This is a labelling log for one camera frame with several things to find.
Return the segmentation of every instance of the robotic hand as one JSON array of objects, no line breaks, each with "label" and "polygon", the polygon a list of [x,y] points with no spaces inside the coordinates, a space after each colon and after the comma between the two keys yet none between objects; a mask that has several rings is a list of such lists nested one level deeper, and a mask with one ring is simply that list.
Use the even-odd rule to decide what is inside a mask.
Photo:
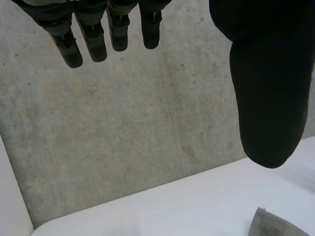
[{"label": "robotic hand", "polygon": [[171,0],[12,0],[43,27],[71,68],[83,60],[71,30],[72,13],[80,26],[93,61],[107,58],[101,19],[107,11],[110,38],[115,51],[128,46],[128,13],[139,4],[144,45],[154,49],[159,43],[161,11]]},{"label": "robotic hand", "polygon": [[[139,3],[143,40],[159,42],[161,11],[170,0],[12,0],[48,31],[65,62],[82,64],[71,32],[74,12],[94,61],[106,59],[100,20],[107,8],[113,48],[127,48],[128,13]],[[281,166],[306,124],[315,59],[315,0],[209,0],[218,29],[232,41],[231,76],[247,156]]]}]

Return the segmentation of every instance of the gray concrete surface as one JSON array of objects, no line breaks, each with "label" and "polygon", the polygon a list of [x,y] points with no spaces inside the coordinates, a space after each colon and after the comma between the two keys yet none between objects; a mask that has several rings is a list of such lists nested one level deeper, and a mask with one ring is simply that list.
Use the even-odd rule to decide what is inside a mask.
[{"label": "gray concrete surface", "polygon": [[[0,133],[37,228],[51,219],[245,157],[229,72],[230,42],[207,0],[173,0],[160,46],[146,50],[138,8],[129,48],[63,62],[48,33],[0,2]],[[315,134],[314,91],[305,137]]]}]

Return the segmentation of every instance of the white surface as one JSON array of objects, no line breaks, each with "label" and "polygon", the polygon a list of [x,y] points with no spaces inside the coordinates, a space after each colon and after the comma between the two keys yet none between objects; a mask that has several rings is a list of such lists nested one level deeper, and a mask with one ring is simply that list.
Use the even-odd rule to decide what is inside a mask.
[{"label": "white surface", "polygon": [[32,236],[246,236],[258,207],[315,235],[315,137],[278,169],[240,160],[39,227]]},{"label": "white surface", "polygon": [[0,236],[30,236],[33,226],[0,136]]}]

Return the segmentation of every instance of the white table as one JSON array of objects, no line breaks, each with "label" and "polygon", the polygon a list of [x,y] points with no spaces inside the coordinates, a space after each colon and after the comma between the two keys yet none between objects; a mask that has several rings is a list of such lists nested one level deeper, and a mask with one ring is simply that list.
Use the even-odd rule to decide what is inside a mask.
[{"label": "white table", "polygon": [[258,207],[315,235],[315,137],[278,169],[243,159],[50,221],[32,236],[245,236]]}]

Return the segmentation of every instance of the gray object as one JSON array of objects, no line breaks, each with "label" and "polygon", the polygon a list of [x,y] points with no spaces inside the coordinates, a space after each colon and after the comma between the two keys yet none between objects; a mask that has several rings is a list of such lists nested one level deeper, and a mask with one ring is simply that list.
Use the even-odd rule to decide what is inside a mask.
[{"label": "gray object", "polygon": [[258,208],[252,220],[249,236],[309,236],[295,225]]}]

